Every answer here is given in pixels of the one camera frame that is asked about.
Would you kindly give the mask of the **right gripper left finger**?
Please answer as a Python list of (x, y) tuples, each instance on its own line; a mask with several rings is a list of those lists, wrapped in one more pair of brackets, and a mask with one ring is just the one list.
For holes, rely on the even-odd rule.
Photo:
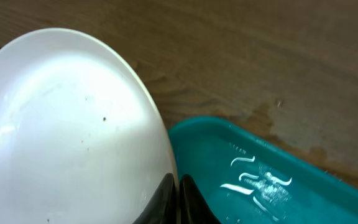
[(163, 177), (144, 211), (133, 224), (176, 224), (177, 191), (172, 173)]

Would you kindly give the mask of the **white plate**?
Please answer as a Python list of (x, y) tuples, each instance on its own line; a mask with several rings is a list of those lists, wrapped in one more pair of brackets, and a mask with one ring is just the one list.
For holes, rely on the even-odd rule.
[(132, 67), (71, 29), (0, 48), (0, 223), (133, 223), (167, 173), (158, 109)]

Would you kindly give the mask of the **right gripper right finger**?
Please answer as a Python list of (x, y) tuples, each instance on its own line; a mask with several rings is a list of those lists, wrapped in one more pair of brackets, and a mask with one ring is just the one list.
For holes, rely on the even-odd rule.
[(181, 224), (221, 224), (188, 174), (180, 181), (180, 220)]

